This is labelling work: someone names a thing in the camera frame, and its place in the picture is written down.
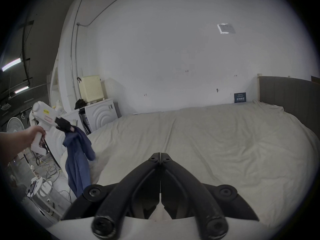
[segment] ceiling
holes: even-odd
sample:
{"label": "ceiling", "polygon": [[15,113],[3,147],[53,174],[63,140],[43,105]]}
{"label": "ceiling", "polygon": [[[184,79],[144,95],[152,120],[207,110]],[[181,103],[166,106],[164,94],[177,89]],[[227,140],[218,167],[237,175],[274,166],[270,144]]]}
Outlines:
{"label": "ceiling", "polygon": [[[2,56],[0,68],[7,63],[17,59],[22,59],[22,34],[23,25],[26,21],[34,21],[32,25],[26,26],[25,32],[25,56],[27,70],[30,79],[30,88],[45,84],[47,75],[53,70],[54,61],[58,52],[60,34],[70,5],[74,0],[35,0],[28,11],[25,11],[19,19],[17,27],[12,31],[5,52]],[[9,99],[10,93],[27,85],[25,69],[23,63],[19,63],[4,71],[0,83],[0,106],[9,103],[11,107],[0,110],[0,122],[3,124],[10,117],[24,110],[26,106],[31,106],[37,100],[48,101],[47,86],[41,86],[32,90],[27,90],[20,95]]]}

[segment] blue cloth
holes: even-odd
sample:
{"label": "blue cloth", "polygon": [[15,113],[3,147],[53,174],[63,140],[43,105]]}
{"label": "blue cloth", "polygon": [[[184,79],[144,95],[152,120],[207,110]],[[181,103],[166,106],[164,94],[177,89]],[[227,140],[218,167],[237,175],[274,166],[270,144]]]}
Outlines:
{"label": "blue cloth", "polygon": [[63,145],[68,150],[66,159],[68,184],[76,197],[79,197],[83,190],[91,184],[88,159],[93,161],[95,154],[90,140],[81,129],[74,126],[74,132],[65,134]]}

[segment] upholstered headboard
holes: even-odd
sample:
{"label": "upholstered headboard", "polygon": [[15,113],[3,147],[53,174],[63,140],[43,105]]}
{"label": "upholstered headboard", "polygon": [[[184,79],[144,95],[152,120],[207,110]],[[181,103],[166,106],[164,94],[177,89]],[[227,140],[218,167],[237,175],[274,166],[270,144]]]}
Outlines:
{"label": "upholstered headboard", "polygon": [[320,139],[320,84],[279,76],[258,76],[259,100],[282,106]]}

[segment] bolt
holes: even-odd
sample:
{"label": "bolt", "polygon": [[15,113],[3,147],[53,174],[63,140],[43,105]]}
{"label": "bolt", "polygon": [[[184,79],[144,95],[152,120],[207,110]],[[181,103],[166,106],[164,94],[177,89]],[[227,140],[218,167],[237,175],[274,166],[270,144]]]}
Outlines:
{"label": "bolt", "polygon": [[93,188],[89,191],[89,195],[92,197],[96,197],[101,193],[101,191],[98,188]]}
{"label": "bolt", "polygon": [[94,219],[91,229],[94,234],[102,237],[110,235],[113,231],[113,224],[107,218],[96,218]]}
{"label": "bolt", "polygon": [[225,197],[229,197],[229,196],[231,196],[231,190],[228,188],[224,188],[224,189],[220,190],[220,194]]}
{"label": "bolt", "polygon": [[222,218],[215,218],[208,222],[207,230],[212,237],[222,236],[227,233],[228,224]]}

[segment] black bag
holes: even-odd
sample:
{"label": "black bag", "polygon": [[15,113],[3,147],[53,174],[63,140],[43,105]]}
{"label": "black bag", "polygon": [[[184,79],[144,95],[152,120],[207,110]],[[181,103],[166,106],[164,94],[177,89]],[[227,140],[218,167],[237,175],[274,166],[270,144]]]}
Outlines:
{"label": "black bag", "polygon": [[77,109],[85,107],[86,105],[87,105],[87,103],[84,100],[78,99],[78,101],[75,103],[74,109],[77,110]]}

